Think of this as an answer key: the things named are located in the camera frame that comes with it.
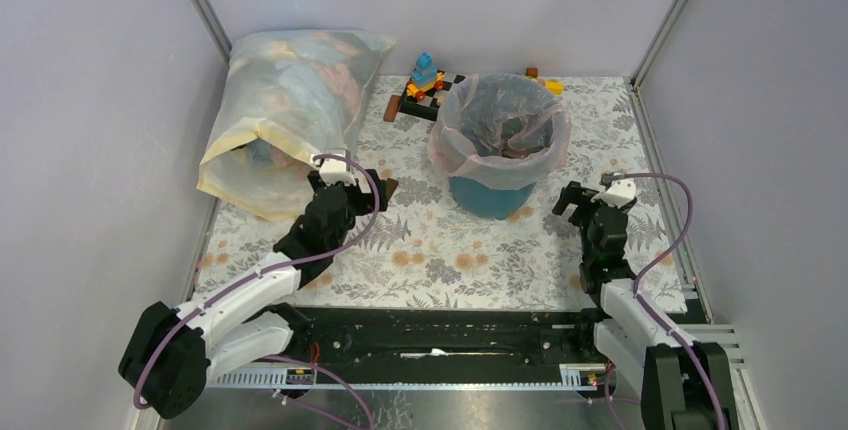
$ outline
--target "wire connector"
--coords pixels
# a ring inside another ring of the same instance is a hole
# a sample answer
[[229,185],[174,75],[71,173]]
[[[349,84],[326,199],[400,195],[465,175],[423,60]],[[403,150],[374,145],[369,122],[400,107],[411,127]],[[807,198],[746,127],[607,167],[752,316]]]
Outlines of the wire connector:
[[[340,157],[350,158],[347,150],[328,152]],[[353,173],[350,171],[350,166],[342,160],[319,159],[315,161],[318,166],[318,174],[321,180],[327,185],[333,185],[339,182],[345,185],[356,185],[356,179],[353,178]]]
[[606,190],[593,196],[593,202],[600,200],[611,207],[622,208],[636,199],[636,183],[633,179],[614,179],[616,175],[605,173],[601,176],[601,185]]

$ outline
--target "brown block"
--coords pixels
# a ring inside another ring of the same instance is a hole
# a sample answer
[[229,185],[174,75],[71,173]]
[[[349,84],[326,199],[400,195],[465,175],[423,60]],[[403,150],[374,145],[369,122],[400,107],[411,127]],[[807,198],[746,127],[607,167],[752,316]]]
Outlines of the brown block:
[[394,122],[398,109],[400,109],[400,95],[392,95],[389,97],[389,104],[386,105],[386,113],[383,114],[383,120]]

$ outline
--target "floor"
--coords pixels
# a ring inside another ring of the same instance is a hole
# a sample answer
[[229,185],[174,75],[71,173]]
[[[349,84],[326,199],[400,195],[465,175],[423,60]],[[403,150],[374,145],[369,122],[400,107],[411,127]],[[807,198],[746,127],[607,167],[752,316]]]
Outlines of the floor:
[[[361,244],[285,300],[359,307],[591,307],[578,280],[576,228],[551,209],[560,188],[571,180],[596,186],[602,172],[648,170],[624,79],[560,80],[572,121],[568,164],[539,182],[527,204],[503,221],[475,217],[453,201],[447,179],[436,174],[426,155],[430,122],[407,115],[383,122],[389,96],[405,80],[378,77],[357,151],[366,168],[400,182],[389,210]],[[656,187],[649,181],[637,185],[639,204],[630,212],[627,247],[636,271],[669,242]],[[196,292],[209,292],[255,264],[290,225],[222,202],[198,265]],[[648,274],[642,291],[666,311],[685,310],[671,257]]]

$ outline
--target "trash bag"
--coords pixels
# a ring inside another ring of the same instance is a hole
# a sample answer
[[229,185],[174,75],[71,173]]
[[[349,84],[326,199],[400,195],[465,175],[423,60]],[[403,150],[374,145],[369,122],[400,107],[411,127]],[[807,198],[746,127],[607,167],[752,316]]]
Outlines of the trash bag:
[[362,31],[263,32],[233,45],[197,188],[268,220],[312,199],[316,153],[353,155],[389,39]]
[[521,190],[565,166],[570,134],[568,111],[542,85],[520,75],[473,75],[439,107],[428,156],[448,177]]

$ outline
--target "bag filled with items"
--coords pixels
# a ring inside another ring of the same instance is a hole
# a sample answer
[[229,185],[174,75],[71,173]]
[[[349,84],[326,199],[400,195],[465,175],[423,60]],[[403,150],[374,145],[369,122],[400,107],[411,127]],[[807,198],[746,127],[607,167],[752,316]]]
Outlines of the bag filled with items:
[[233,45],[197,188],[268,220],[312,198],[311,158],[353,155],[393,41],[364,31],[282,31]]

